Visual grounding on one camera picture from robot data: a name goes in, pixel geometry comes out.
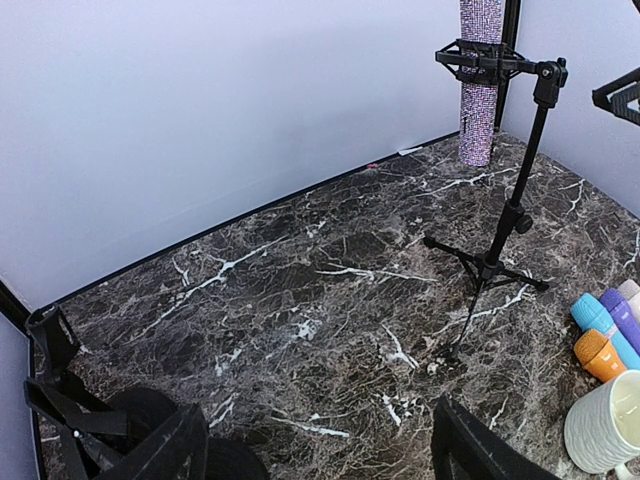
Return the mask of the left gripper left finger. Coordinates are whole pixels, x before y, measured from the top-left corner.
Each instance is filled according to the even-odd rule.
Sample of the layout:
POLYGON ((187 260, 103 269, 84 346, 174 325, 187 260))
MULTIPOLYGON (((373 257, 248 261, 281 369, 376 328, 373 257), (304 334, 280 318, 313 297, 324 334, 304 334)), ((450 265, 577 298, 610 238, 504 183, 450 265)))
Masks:
POLYGON ((208 426, 201 407, 181 407, 100 479, 204 479, 208 426))

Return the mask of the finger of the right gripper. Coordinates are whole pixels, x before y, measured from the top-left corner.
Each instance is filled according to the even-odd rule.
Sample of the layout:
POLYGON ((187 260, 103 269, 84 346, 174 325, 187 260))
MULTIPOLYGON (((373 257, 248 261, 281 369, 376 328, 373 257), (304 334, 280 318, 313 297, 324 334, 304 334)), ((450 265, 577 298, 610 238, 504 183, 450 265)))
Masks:
POLYGON ((593 90, 593 104, 617 118, 639 125, 639 75, 640 68, 636 68, 593 90))

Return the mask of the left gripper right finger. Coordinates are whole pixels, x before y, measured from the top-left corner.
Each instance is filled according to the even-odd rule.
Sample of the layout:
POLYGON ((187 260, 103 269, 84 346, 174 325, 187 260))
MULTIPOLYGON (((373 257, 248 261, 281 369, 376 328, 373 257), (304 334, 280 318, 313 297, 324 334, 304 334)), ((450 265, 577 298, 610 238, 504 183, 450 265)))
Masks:
POLYGON ((437 479, 548 480, 554 474, 528 460, 447 394, 437 401, 432 434, 437 479))

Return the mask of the black stand of purple microphone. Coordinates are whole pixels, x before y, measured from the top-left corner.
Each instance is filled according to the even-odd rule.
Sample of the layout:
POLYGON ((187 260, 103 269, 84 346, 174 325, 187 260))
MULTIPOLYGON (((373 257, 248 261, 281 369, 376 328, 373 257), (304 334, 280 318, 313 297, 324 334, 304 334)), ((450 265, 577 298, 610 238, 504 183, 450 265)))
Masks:
POLYGON ((123 390, 107 403, 86 389, 70 394, 34 379, 24 391, 27 405, 56 427, 72 479, 110 470, 177 411, 169 397, 146 387, 123 390))

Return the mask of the silver glitter microphone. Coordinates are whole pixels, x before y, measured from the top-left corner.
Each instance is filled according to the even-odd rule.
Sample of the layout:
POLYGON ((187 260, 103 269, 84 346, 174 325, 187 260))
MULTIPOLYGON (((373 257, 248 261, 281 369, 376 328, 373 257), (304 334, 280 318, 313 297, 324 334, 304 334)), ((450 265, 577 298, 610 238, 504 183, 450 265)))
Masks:
MULTIPOLYGON (((461 1, 460 22, 462 40, 501 43, 500 1, 461 1)), ((497 97, 497 85, 461 85, 459 158, 466 165, 481 167, 490 161, 497 97)))

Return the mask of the orange toy microphone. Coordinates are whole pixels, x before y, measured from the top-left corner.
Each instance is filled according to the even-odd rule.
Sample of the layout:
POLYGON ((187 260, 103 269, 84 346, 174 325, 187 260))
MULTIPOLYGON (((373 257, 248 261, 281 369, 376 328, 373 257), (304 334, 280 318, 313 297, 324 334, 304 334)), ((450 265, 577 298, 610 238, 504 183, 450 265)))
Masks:
POLYGON ((606 383, 627 370, 610 339, 595 329, 587 330, 574 345, 582 368, 606 383))

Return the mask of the black stand of blue microphone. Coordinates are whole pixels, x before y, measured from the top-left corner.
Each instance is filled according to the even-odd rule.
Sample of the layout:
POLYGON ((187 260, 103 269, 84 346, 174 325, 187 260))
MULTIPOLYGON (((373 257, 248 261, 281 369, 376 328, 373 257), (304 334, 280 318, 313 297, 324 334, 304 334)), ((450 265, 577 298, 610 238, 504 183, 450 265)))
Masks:
POLYGON ((57 381, 80 350, 80 342, 58 304, 34 311, 26 329, 44 355, 46 374, 57 381))

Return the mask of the blue toy microphone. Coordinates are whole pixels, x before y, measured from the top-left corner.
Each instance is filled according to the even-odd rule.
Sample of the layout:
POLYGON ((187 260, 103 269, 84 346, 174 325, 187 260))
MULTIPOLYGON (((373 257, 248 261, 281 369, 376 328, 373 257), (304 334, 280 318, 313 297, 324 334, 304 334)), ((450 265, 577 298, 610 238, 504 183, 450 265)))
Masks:
POLYGON ((596 330, 612 342, 628 369, 639 369, 639 355, 620 332, 608 310, 590 293, 584 293, 570 308, 582 332, 596 330))

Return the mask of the pink toy microphone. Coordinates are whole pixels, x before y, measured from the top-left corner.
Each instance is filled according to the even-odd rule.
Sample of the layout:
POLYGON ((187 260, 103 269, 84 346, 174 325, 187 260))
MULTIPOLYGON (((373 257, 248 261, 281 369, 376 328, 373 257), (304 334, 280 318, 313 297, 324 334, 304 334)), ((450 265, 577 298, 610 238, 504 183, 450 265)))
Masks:
POLYGON ((640 286, 633 279, 627 279, 617 288, 626 299, 636 320, 640 320, 640 286))

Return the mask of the purple toy microphone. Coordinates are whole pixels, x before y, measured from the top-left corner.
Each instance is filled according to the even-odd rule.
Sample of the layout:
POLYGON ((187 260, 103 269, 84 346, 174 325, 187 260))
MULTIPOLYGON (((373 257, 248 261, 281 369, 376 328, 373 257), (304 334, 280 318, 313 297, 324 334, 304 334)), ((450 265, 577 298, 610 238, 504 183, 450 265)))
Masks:
POLYGON ((599 301, 607 309, 623 337, 639 353, 639 323, 628 301, 615 288, 606 290, 599 301))

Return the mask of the black stand of orange microphone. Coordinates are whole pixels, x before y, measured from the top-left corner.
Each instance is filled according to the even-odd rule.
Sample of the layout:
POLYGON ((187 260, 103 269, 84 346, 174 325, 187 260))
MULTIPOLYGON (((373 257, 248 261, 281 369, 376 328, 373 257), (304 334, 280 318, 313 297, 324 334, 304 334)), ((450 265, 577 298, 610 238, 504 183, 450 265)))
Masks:
POLYGON ((269 480, 261 459, 242 443, 210 437, 205 478, 207 480, 269 480))

